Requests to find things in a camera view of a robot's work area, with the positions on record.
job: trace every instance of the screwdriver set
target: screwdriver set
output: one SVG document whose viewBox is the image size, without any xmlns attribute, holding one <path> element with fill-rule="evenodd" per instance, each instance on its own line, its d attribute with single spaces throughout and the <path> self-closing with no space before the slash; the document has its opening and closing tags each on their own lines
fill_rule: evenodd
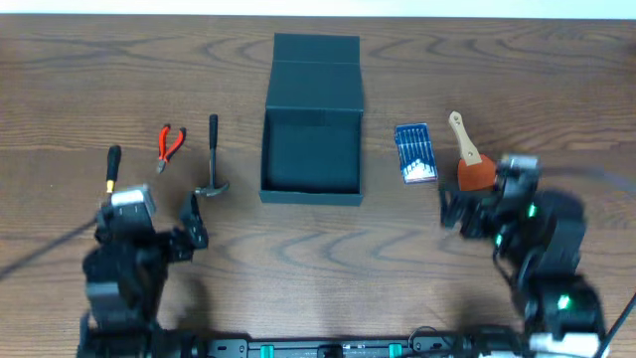
<svg viewBox="0 0 636 358">
<path fill-rule="evenodd" d="M 437 167 L 426 123 L 398 125 L 396 146 L 399 169 L 405 184 L 437 179 Z"/>
</svg>

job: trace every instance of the spatula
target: spatula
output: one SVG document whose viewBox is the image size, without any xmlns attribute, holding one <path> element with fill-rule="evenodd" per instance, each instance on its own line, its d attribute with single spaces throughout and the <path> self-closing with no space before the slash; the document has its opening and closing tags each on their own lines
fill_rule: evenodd
<svg viewBox="0 0 636 358">
<path fill-rule="evenodd" d="M 457 165 L 457 181 L 462 191 L 485 190 L 495 185 L 496 165 L 484 154 L 479 154 L 477 147 L 468 137 L 464 120 L 456 111 L 450 113 L 448 124 L 453 128 L 461 159 Z"/>
</svg>

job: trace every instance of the white wall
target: white wall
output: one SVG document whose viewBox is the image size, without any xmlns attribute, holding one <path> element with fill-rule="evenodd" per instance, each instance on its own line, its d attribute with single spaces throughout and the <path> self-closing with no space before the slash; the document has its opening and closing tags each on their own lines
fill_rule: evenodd
<svg viewBox="0 0 636 358">
<path fill-rule="evenodd" d="M 636 0 L 0 0 L 0 13 L 636 19 Z"/>
</svg>

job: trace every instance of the red pliers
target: red pliers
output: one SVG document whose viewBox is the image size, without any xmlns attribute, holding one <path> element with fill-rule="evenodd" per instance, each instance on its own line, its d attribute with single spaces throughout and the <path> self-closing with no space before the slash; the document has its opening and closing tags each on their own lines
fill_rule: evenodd
<svg viewBox="0 0 636 358">
<path fill-rule="evenodd" d="M 157 174 L 161 174 L 163 170 L 166 168 L 166 164 L 170 161 L 170 158 L 181 148 L 183 142 L 186 141 L 186 128 L 179 128 L 179 136 L 177 140 L 172 143 L 170 148 L 166 151 L 166 138 L 168 137 L 168 133 L 170 132 L 170 124 L 165 124 L 163 128 L 161 128 L 161 133 L 159 133 L 159 165 L 157 165 Z"/>
</svg>

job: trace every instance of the dark green box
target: dark green box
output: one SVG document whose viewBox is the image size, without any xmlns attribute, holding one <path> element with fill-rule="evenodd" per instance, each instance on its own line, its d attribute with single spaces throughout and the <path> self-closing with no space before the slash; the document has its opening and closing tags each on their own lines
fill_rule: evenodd
<svg viewBox="0 0 636 358">
<path fill-rule="evenodd" d="M 363 111 L 360 38 L 275 34 L 260 200 L 360 205 Z"/>
</svg>

